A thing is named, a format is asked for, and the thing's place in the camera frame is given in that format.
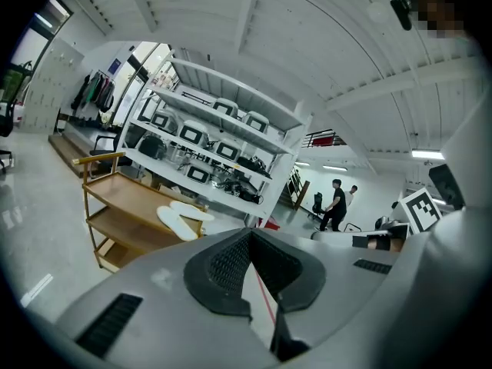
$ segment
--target black vent grille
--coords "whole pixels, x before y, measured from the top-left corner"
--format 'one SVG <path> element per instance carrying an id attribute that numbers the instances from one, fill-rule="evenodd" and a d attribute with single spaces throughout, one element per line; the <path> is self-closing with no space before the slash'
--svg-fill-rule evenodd
<path id="1" fill-rule="evenodd" d="M 104 357 L 143 301 L 140 297 L 119 294 L 77 340 L 85 350 Z"/>
<path id="2" fill-rule="evenodd" d="M 354 265 L 359 268 L 367 269 L 368 271 L 377 272 L 378 274 L 389 274 L 392 268 L 391 265 L 368 261 L 362 258 L 359 258 L 357 261 L 355 261 Z"/>

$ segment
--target white metal shelf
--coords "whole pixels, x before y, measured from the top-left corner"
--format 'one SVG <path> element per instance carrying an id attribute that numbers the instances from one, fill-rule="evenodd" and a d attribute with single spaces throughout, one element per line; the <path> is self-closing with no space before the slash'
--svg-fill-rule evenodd
<path id="1" fill-rule="evenodd" d="M 273 98 L 221 72 L 179 58 L 168 59 L 180 81 L 215 97 L 234 101 L 243 111 L 254 111 L 266 117 L 270 124 L 282 131 L 303 125 L 304 122 L 290 109 Z"/>
<path id="2" fill-rule="evenodd" d="M 267 177 L 267 176 L 263 176 L 261 174 L 258 174 L 257 172 L 254 172 L 250 169 L 247 169 L 245 167 L 243 167 L 242 165 L 239 165 L 237 164 L 235 161 L 232 161 L 232 160 L 228 160 L 226 158 L 223 158 L 219 155 L 216 155 L 215 153 L 212 153 L 211 151 L 207 151 L 203 148 L 200 148 L 199 146 L 195 145 L 195 144 L 192 144 L 191 142 L 188 142 L 186 140 L 184 140 L 183 138 L 179 138 L 179 137 L 176 137 L 175 135 L 172 135 L 172 134 L 169 134 L 165 131 L 162 131 L 162 130 L 159 130 L 158 128 L 150 125 L 149 123 L 144 123 L 143 121 L 139 121 L 139 120 L 136 120 L 136 119 L 132 119 L 131 120 L 131 123 L 133 125 L 137 125 L 139 127 L 142 127 L 144 128 L 145 130 L 147 131 L 151 131 L 153 132 L 154 134 L 157 134 L 163 138 L 166 138 L 170 141 L 173 141 L 173 142 L 176 142 L 180 145 L 183 145 L 185 146 L 186 148 L 189 148 L 193 151 L 196 151 L 197 153 L 200 153 L 201 155 L 204 155 L 204 156 L 207 156 L 213 160 L 217 160 L 219 162 L 221 162 L 222 164 L 224 165 L 228 165 L 229 167 L 232 167 L 234 169 L 237 169 L 241 172 L 244 172 L 246 175 L 251 175 L 255 178 L 258 178 L 258 179 L 261 179 L 262 181 L 266 181 L 267 183 L 268 182 L 271 182 L 271 178 Z"/>
<path id="3" fill-rule="evenodd" d="M 193 101 L 190 98 L 183 97 L 169 91 L 167 89 L 159 88 L 157 86 L 148 86 L 149 89 L 154 91 L 159 97 L 170 107 L 183 111 L 189 115 L 193 115 L 196 118 L 206 121 L 227 133 L 246 141 L 258 148 L 261 148 L 273 155 L 290 154 L 293 155 L 292 149 L 288 148 L 284 144 L 274 141 L 264 133 L 255 130 L 254 128 L 246 125 L 242 121 L 232 118 L 226 114 L 223 114 L 211 107 L 200 104 Z"/>
<path id="4" fill-rule="evenodd" d="M 180 171 L 177 170 L 176 166 L 172 165 L 168 161 L 155 160 L 147 155 L 143 155 L 136 149 L 119 148 L 118 151 L 124 151 L 126 153 L 126 157 L 130 158 L 137 164 L 140 164 L 142 167 L 145 167 L 155 174 L 173 181 L 177 185 L 183 186 L 188 190 L 202 195 L 211 201 L 220 202 L 221 204 L 238 209 L 247 214 L 253 214 L 254 216 L 258 216 L 260 218 L 265 218 L 267 216 L 260 204 L 241 200 L 239 197 L 228 194 L 224 190 L 214 187 L 212 184 L 202 184 L 186 178 Z"/>

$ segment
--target staircase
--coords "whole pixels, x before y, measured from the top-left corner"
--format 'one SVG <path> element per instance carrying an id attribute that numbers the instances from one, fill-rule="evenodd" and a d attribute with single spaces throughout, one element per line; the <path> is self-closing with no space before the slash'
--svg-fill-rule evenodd
<path id="1" fill-rule="evenodd" d="M 289 208 L 294 209 L 294 204 L 292 203 L 292 198 L 291 198 L 291 193 L 289 193 L 289 189 L 287 185 L 284 186 L 284 190 L 280 194 L 280 197 L 278 198 L 278 204 L 282 204 L 284 206 L 287 206 Z"/>
<path id="2" fill-rule="evenodd" d="M 56 150 L 64 163 L 79 177 L 84 174 L 83 165 L 73 165 L 74 158 L 83 158 L 90 156 L 87 144 L 80 138 L 71 133 L 53 134 L 48 136 L 48 142 Z M 107 168 L 102 168 L 98 163 L 91 164 L 92 175 L 101 175 L 108 173 Z"/>

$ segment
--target white floor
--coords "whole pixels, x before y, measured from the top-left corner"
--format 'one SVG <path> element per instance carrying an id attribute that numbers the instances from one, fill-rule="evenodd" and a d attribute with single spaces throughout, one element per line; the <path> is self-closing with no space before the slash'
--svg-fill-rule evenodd
<path id="1" fill-rule="evenodd" d="M 46 135 L 14 131 L 2 139 L 0 148 L 12 151 L 15 158 L 7 175 L 0 175 L 3 271 L 18 301 L 54 322 L 71 302 L 110 276 L 97 266 L 92 252 L 81 179 L 60 159 Z M 288 212 L 279 208 L 277 217 L 284 223 Z M 211 213 L 222 231 L 241 226 L 223 212 Z M 217 225 L 206 229 L 213 234 Z M 268 346 L 274 329 L 271 312 L 274 315 L 276 307 L 266 288 L 264 292 L 266 298 L 250 269 L 243 296 L 254 313 L 251 327 Z"/>

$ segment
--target person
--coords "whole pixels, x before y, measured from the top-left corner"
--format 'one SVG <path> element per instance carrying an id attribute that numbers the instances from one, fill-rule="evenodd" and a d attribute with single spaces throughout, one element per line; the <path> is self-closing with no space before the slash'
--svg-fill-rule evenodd
<path id="1" fill-rule="evenodd" d="M 341 189 L 341 180 L 334 179 L 332 182 L 335 193 L 333 194 L 333 202 L 326 208 L 323 221 L 320 227 L 316 227 L 318 231 L 324 231 L 328 221 L 331 219 L 331 229 L 333 231 L 339 231 L 338 225 L 341 223 L 345 214 L 347 213 L 347 205 L 345 204 L 345 193 Z"/>
<path id="2" fill-rule="evenodd" d="M 351 188 L 350 191 L 344 191 L 345 193 L 345 204 L 347 205 L 347 208 L 350 206 L 352 201 L 354 200 L 354 193 L 358 190 L 359 188 L 354 184 Z"/>

